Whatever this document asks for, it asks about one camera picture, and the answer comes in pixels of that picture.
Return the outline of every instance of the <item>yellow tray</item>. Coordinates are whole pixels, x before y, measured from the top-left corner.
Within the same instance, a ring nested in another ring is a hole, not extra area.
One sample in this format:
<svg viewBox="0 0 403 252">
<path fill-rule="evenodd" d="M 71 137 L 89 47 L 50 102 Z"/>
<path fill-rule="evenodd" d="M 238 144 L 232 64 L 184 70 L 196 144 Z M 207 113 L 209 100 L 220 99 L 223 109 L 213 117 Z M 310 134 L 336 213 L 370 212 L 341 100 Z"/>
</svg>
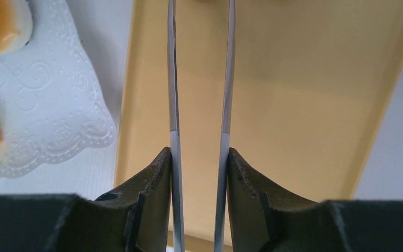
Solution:
<svg viewBox="0 0 403 252">
<path fill-rule="evenodd" d="M 116 184 L 169 145 L 167 4 L 134 1 Z M 403 65 L 403 0 L 236 12 L 231 146 L 299 195 L 351 198 Z M 176 29 L 185 231 L 213 240 L 228 1 L 177 1 Z"/>
</svg>

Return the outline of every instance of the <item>metal blade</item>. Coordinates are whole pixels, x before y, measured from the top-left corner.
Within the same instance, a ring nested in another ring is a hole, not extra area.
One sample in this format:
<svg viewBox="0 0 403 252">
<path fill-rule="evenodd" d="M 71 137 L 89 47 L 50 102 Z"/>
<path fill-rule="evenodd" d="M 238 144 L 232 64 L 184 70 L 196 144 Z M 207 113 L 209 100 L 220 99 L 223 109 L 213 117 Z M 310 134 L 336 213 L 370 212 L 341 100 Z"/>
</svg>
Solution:
<svg viewBox="0 0 403 252">
<path fill-rule="evenodd" d="M 225 230 L 225 205 L 227 183 L 227 159 L 229 153 L 229 133 L 231 128 L 232 85 L 234 84 L 235 62 L 235 1 L 229 1 L 228 49 L 226 55 L 225 94 L 223 100 L 223 118 L 221 122 L 220 161 L 218 168 L 217 207 L 215 219 L 214 252 L 223 251 Z"/>
<path fill-rule="evenodd" d="M 185 251 L 183 223 L 182 160 L 178 118 L 177 59 L 175 51 L 175 1 L 169 0 L 167 16 L 167 67 L 169 84 L 169 121 L 172 155 L 172 209 L 174 219 L 174 251 Z"/>
</svg>

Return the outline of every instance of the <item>egg white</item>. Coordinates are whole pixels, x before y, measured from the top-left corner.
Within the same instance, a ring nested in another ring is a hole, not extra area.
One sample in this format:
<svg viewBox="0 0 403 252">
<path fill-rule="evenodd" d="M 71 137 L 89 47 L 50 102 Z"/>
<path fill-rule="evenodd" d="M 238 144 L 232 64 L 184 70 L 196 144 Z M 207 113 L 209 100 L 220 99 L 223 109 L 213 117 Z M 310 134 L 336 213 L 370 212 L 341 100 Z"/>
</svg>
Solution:
<svg viewBox="0 0 403 252">
<path fill-rule="evenodd" d="M 26 0 L 10 0 L 15 15 L 15 28 L 19 31 L 19 36 L 13 38 L 7 48 L 0 51 L 0 54 L 7 54 L 23 48 L 30 40 L 33 32 L 33 18 L 30 7 Z"/>
</svg>

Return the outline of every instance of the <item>yellow box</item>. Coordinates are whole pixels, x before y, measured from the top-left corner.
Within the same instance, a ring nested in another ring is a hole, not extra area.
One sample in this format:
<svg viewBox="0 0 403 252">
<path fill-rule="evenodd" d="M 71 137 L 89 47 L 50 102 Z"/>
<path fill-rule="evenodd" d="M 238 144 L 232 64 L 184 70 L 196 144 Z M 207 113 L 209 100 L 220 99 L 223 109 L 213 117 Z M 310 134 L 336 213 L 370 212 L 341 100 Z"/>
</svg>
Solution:
<svg viewBox="0 0 403 252">
<path fill-rule="evenodd" d="M 167 4 L 134 1 L 116 184 L 169 145 Z M 185 231 L 213 240 L 228 0 L 176 8 Z M 236 0 L 236 15 L 231 146 L 294 193 L 351 198 L 403 65 L 403 0 Z"/>
</svg>

